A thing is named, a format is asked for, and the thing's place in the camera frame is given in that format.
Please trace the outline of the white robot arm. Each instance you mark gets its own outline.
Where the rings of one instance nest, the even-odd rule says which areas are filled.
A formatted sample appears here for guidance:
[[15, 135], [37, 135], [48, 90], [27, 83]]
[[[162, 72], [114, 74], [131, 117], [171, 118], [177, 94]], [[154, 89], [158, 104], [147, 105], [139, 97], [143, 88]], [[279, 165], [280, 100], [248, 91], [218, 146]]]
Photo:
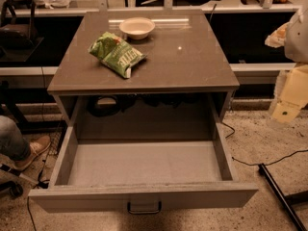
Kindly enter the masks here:
[[281, 70], [269, 107], [270, 118], [290, 123], [308, 104], [308, 5], [302, 5], [291, 19], [273, 31], [265, 40], [272, 48], [284, 48], [285, 57], [295, 65]]

